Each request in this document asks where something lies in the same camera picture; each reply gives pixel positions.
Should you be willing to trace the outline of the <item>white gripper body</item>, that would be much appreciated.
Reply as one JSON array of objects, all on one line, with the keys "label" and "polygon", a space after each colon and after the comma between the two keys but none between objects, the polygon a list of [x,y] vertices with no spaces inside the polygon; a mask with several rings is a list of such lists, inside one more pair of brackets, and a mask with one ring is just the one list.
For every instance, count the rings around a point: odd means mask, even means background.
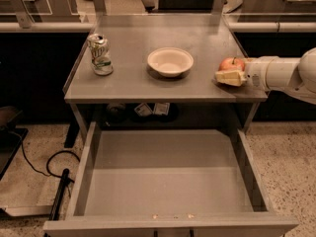
[{"label": "white gripper body", "polygon": [[246,85],[257,90],[268,92],[267,83],[268,68],[277,59],[276,56],[261,56],[245,65]]}]

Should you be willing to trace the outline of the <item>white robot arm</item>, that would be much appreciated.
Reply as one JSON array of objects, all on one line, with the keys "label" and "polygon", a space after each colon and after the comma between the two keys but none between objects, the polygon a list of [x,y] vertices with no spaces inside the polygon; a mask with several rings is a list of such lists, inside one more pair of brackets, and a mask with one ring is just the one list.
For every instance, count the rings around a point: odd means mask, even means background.
[{"label": "white robot arm", "polygon": [[261,56],[225,58],[215,72],[219,84],[248,86],[265,92],[279,91],[294,99],[316,104],[316,48],[300,58]]}]

